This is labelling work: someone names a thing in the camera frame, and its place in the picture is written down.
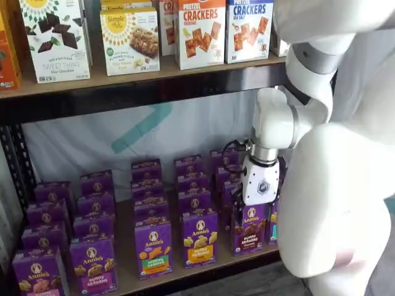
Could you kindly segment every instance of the cracker box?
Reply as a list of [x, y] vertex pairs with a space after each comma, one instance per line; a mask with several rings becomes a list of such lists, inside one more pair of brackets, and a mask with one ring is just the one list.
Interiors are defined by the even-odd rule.
[[131, 197], [133, 199], [141, 199], [144, 196], [149, 197], [154, 194], [162, 194], [163, 190], [163, 183], [159, 179], [149, 179], [131, 183]]
[[172, 226], [168, 213], [135, 217], [135, 242], [140, 279], [172, 272]]
[[114, 196], [108, 192], [81, 196], [77, 202], [77, 209], [79, 215], [87, 215], [92, 212], [115, 213]]
[[18, 89], [21, 79], [17, 52], [9, 23], [9, 8], [6, 1], [0, 2], [0, 91]]
[[62, 252], [69, 250], [64, 222], [26, 226], [22, 234], [25, 250], [58, 246]]
[[111, 170], [83, 175], [80, 178], [81, 194], [95, 192], [114, 192], [114, 182]]
[[184, 267], [214, 263], [217, 257], [218, 215], [214, 208], [197, 208], [182, 214]]
[[58, 247], [18, 251], [12, 266], [21, 295], [70, 295]]
[[89, 235], [70, 245], [80, 295], [101, 295], [118, 289], [112, 239]]
[[64, 200], [30, 204], [26, 210], [26, 216], [31, 225], [63, 221], [67, 235], [72, 236], [73, 231]]
[[175, 53], [174, 2], [159, 0], [160, 52], [162, 56]]
[[178, 210], [180, 213], [196, 208], [211, 207], [211, 192], [207, 188], [190, 189], [178, 193]]
[[93, 212], [74, 219], [75, 237], [84, 237], [89, 234], [98, 234], [114, 239], [115, 215], [107, 212]]
[[100, 19], [108, 76], [159, 71], [155, 8], [102, 10]]
[[79, 0], [19, 0], [38, 83], [90, 78]]
[[35, 188], [37, 202], [56, 202], [60, 199], [66, 201], [69, 213], [76, 213], [75, 199], [70, 182], [42, 182]]
[[209, 188], [209, 177], [202, 171], [177, 177], [178, 192], [184, 192], [195, 188]]
[[225, 61], [230, 63], [269, 57], [273, 0], [229, 0]]
[[131, 164], [131, 178], [133, 182], [147, 179], [162, 179], [160, 159], [150, 159]]
[[265, 235], [265, 205], [251, 205], [243, 208], [241, 224], [233, 209], [231, 227], [231, 251], [234, 256], [262, 250]]
[[175, 57], [180, 69], [223, 64], [225, 0], [177, 0], [175, 10]]

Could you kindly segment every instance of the purple box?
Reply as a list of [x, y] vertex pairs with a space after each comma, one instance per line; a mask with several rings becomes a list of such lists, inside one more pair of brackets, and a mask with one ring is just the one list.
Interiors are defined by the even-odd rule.
[[253, 253], [264, 247], [266, 205], [250, 205], [243, 209], [243, 222], [238, 224], [232, 214], [231, 251], [234, 256]]
[[77, 202], [78, 214], [83, 216], [92, 212], [115, 213], [114, 196], [108, 192], [91, 193], [81, 196]]
[[277, 244], [277, 210], [279, 199], [270, 207], [270, 221], [267, 223], [265, 242], [269, 245]]
[[22, 234], [25, 250], [58, 246], [60, 251], [69, 250], [69, 240], [64, 222], [26, 226]]
[[211, 192], [206, 188], [190, 189], [178, 193], [178, 209], [180, 213], [195, 208], [211, 207]]
[[182, 214], [185, 268], [214, 263], [217, 257], [218, 214], [214, 208], [198, 208]]
[[209, 177], [202, 171], [198, 173], [188, 173], [177, 177], [178, 192], [186, 192], [195, 188], [209, 189]]
[[133, 182], [147, 179], [162, 179], [162, 167], [160, 159], [150, 159], [131, 164], [131, 178]]
[[114, 239], [115, 214], [107, 212], [93, 212], [74, 219], [75, 237], [84, 237], [88, 234], [98, 234]]
[[21, 295], [69, 295], [58, 247], [18, 251], [12, 262]]
[[204, 163], [200, 154], [178, 158], [174, 160], [174, 165], [177, 176], [204, 171]]
[[141, 182], [131, 182], [131, 198], [140, 199], [154, 194], [161, 194], [164, 191], [163, 183], [160, 179], [150, 179]]
[[140, 279], [172, 272], [172, 226], [168, 213], [135, 217], [135, 243]]
[[102, 295], [118, 289], [112, 239], [91, 234], [70, 246], [80, 295]]
[[135, 216], [168, 213], [166, 193], [155, 194], [149, 197], [141, 197], [135, 199], [134, 203]]
[[80, 177], [81, 194], [88, 195], [94, 192], [114, 192], [114, 182], [111, 170], [82, 175]]
[[46, 182], [39, 183], [35, 188], [37, 202], [57, 202], [64, 199], [69, 214], [76, 213], [75, 199], [70, 186], [70, 182]]
[[72, 237], [73, 231], [64, 200], [32, 203], [26, 210], [26, 216], [30, 225], [63, 221], [68, 237]]

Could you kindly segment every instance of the pretzel crackers box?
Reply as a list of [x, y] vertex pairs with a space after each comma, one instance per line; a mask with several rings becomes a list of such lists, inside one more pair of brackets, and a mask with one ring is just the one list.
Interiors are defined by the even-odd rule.
[[234, 256], [262, 250], [265, 234], [265, 205], [245, 206], [240, 213], [241, 224], [234, 208], [231, 227], [231, 250]]
[[225, 0], [177, 0], [175, 9], [175, 56], [180, 69], [223, 64]]
[[21, 295], [69, 295], [66, 272], [58, 247], [18, 251], [12, 266]]
[[267, 59], [273, 0], [228, 0], [225, 61]]
[[70, 254], [80, 295], [101, 295], [117, 290], [111, 238], [93, 234], [73, 239]]
[[140, 279], [172, 272], [172, 227], [168, 213], [135, 217], [135, 242]]
[[100, 19], [108, 76], [159, 71], [155, 8], [102, 10]]
[[159, 28], [162, 56], [174, 54], [174, 2], [172, 0], [159, 0]]
[[197, 208], [182, 214], [184, 267], [214, 263], [217, 257], [218, 215], [212, 208]]

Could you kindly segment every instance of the teal stripe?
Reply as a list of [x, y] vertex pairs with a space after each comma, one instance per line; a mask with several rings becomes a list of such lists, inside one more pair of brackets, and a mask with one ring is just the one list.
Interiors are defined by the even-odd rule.
[[115, 154], [123, 152], [140, 140], [145, 134], [148, 134], [155, 127], [170, 115], [173, 110], [172, 103], [163, 103], [150, 106], [154, 109], [153, 113], [141, 120], [137, 125], [129, 129], [124, 135], [115, 140], [111, 148]]

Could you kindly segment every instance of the sweet things box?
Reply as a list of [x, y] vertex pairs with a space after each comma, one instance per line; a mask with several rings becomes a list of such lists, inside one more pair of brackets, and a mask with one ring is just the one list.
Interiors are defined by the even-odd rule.
[[79, 0], [19, 0], [38, 83], [90, 78]]

